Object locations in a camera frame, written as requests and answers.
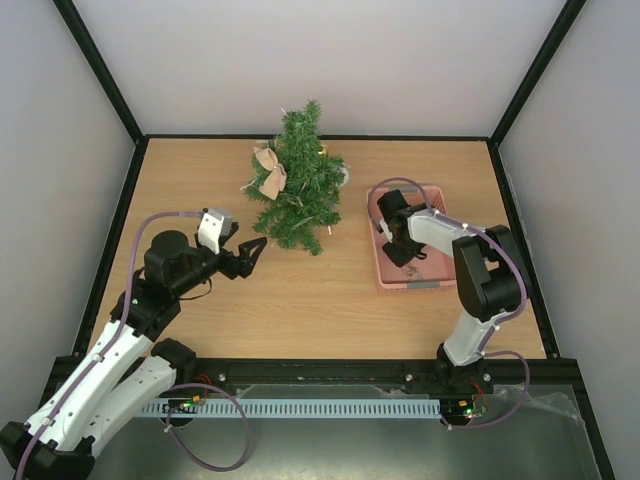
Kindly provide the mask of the gold cord bow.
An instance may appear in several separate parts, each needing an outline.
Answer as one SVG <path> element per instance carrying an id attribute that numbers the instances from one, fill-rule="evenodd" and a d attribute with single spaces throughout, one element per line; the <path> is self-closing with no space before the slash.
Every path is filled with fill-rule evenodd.
<path id="1" fill-rule="evenodd" d="M 423 280 L 421 272 L 411 264 L 404 266 L 402 271 L 408 282 L 419 282 Z"/>

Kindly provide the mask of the pink plastic basket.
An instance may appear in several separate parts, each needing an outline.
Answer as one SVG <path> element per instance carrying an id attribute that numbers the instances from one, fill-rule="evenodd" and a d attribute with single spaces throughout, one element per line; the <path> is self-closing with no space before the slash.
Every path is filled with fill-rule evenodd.
<path id="1" fill-rule="evenodd" d="M 442 190 L 435 185 L 422 184 L 427 199 L 432 207 L 447 214 L 447 207 Z M 424 203 L 418 188 L 408 183 L 392 182 L 376 190 L 372 197 L 372 212 L 376 221 L 382 220 L 378 199 L 388 191 L 399 189 L 410 206 Z M 432 248 L 423 249 L 426 258 L 412 259 L 402 267 L 397 267 L 383 251 L 387 238 L 375 230 L 369 223 L 369 232 L 375 264 L 375 278 L 378 291 L 381 293 L 399 293 L 409 291 L 431 291 L 456 287 L 454 261 L 451 257 Z"/>

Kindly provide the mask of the burlap bow ornament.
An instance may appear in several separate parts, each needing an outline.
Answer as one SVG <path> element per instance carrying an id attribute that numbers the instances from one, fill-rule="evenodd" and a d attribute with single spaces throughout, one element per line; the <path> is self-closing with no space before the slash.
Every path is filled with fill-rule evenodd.
<path id="1" fill-rule="evenodd" d="M 286 185 L 287 173 L 284 166 L 279 161 L 275 151 L 269 147 L 254 147 L 253 153 L 259 165 L 268 173 L 266 178 L 260 182 L 258 191 L 266 198 L 274 201 Z"/>

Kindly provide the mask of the white ball ornament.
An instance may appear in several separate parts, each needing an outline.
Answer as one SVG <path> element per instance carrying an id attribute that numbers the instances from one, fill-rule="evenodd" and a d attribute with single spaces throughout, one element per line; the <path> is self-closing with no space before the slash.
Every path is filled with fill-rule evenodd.
<path id="1" fill-rule="evenodd" d="M 350 179 L 350 173 L 349 173 L 349 169 L 348 169 L 348 167 L 346 167 L 346 166 L 342 166 L 342 167 L 341 167 L 341 172 L 342 172 L 342 174 L 343 174 L 343 178 L 342 178 L 342 181 L 341 181 L 340 187 L 343 187 L 343 186 L 345 186 L 345 185 L 349 182 L 349 179 Z"/>

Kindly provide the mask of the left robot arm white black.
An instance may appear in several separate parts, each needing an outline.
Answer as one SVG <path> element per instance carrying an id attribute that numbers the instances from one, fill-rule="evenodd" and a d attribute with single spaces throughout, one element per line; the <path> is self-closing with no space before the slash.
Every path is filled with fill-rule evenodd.
<path id="1" fill-rule="evenodd" d="M 196 241 L 177 230 L 154 236 L 142 268 L 129 268 L 111 319 L 60 388 L 25 422 L 1 430 L 1 449 L 17 479 L 86 479 L 113 437 L 154 398 L 192 388 L 196 355 L 161 339 L 189 291 L 221 273 L 248 277 L 264 237 L 225 249 L 237 223 L 204 214 Z"/>

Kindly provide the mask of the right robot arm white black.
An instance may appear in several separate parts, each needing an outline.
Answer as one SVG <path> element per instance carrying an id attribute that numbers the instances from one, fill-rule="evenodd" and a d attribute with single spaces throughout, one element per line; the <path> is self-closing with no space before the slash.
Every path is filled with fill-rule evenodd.
<path id="1" fill-rule="evenodd" d="M 374 230 L 383 235 L 382 251 L 402 268 L 426 258 L 430 247 L 453 260 L 462 313 L 436 353 L 435 378 L 455 392 L 471 379 L 486 357 L 485 346 L 501 325 L 525 309 L 528 276 L 511 230 L 504 225 L 481 229 L 448 217 L 425 202 L 407 203 L 399 190 L 384 193 Z"/>

